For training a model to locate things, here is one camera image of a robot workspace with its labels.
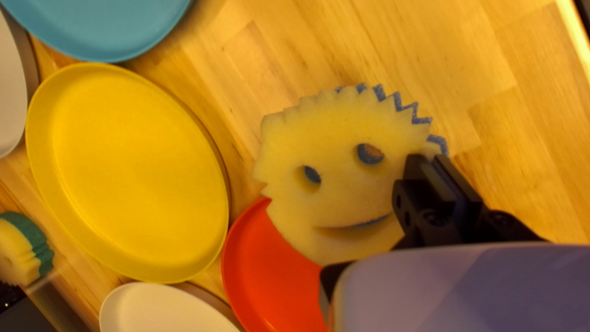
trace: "black object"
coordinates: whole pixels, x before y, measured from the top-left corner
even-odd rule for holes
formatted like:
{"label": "black object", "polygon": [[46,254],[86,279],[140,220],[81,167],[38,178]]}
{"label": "black object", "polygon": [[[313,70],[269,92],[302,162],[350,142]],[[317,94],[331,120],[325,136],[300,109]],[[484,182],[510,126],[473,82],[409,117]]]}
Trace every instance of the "black object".
{"label": "black object", "polygon": [[584,25],[586,34],[590,35],[588,33],[590,31],[590,0],[573,0],[573,2],[574,4],[576,4],[576,9],[578,10],[578,14],[580,15],[580,20]]}
{"label": "black object", "polygon": [[20,287],[0,282],[0,314],[26,298]]}
{"label": "black object", "polygon": [[[445,155],[432,162],[406,158],[392,206],[404,237],[392,250],[464,243],[545,241],[510,213],[490,210]],[[354,261],[325,266],[320,280],[328,301],[340,274]]]}

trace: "wooden surface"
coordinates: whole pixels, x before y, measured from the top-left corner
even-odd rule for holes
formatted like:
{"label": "wooden surface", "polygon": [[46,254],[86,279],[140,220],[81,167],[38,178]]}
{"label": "wooden surface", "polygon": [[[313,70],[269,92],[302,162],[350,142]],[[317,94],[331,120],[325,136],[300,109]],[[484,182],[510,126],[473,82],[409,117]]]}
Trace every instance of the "wooden surface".
{"label": "wooden surface", "polygon": [[[34,47],[42,79],[76,62]],[[259,195],[250,169],[261,118],[367,82],[434,117],[432,132],[490,207],[551,241],[589,242],[590,50],[569,0],[198,0],[164,41],[121,65],[208,128],[228,170],[232,219]],[[40,224],[56,251],[48,281],[98,331],[102,300],[127,279],[66,236],[24,144],[0,160],[2,210]],[[195,282],[224,296],[219,262]]]}

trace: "plastic plate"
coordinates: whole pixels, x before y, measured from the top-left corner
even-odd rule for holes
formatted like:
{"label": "plastic plate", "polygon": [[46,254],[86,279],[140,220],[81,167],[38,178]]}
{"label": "plastic plate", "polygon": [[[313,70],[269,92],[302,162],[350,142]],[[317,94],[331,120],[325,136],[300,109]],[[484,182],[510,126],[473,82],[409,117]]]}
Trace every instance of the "plastic plate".
{"label": "plastic plate", "polygon": [[269,198],[235,221],[225,242],[228,300],[250,332],[327,332],[319,306],[322,267],[287,243],[266,214]]}
{"label": "plastic plate", "polygon": [[162,40],[191,0],[0,0],[29,32],[87,61],[119,62]]}
{"label": "plastic plate", "polygon": [[191,279],[220,252],[225,175],[196,119],[109,64],[61,69],[37,89],[25,130],[43,198],[92,256],[133,279]]}

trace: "yellow sponge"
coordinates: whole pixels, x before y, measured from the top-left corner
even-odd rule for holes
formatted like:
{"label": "yellow sponge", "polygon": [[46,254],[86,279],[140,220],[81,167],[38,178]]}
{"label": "yellow sponge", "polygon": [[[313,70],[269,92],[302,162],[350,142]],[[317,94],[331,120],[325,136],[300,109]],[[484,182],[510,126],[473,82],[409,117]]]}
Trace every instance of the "yellow sponge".
{"label": "yellow sponge", "polygon": [[0,214],[0,280],[26,286],[53,268],[53,251],[43,232],[16,212]]}
{"label": "yellow sponge", "polygon": [[267,183],[277,230],[327,265],[389,250],[402,236],[392,213],[394,181],[408,154],[446,152],[430,118],[399,93],[364,84],[320,92],[264,117],[253,176]]}

